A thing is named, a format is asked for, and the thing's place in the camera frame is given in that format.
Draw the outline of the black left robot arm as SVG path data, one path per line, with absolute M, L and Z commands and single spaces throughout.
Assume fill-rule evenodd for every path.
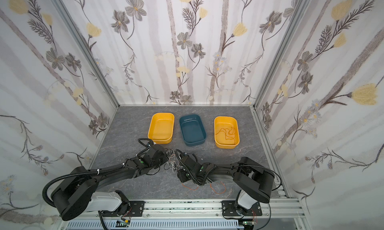
M 132 207 L 122 191 L 102 193 L 99 189 L 148 175 L 168 161 L 164 147 L 150 139 L 147 141 L 144 150 L 122 163 L 90 170 L 77 167 L 70 174 L 51 180 L 43 188 L 43 200 L 58 210 L 63 221 L 73 220 L 84 212 L 107 211 L 118 216 L 125 215 Z

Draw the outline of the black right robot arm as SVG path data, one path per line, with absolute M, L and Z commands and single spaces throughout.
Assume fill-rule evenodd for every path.
M 234 210 L 239 215 L 247 214 L 256 203 L 268 204 L 275 185 L 275 179 L 282 180 L 275 171 L 266 168 L 248 157 L 229 165 L 214 163 L 200 164 L 195 156 L 190 157 L 180 150 L 175 150 L 180 169 L 177 176 L 181 183 L 192 181 L 198 186 L 213 182 L 231 180 L 241 188 L 234 203 Z

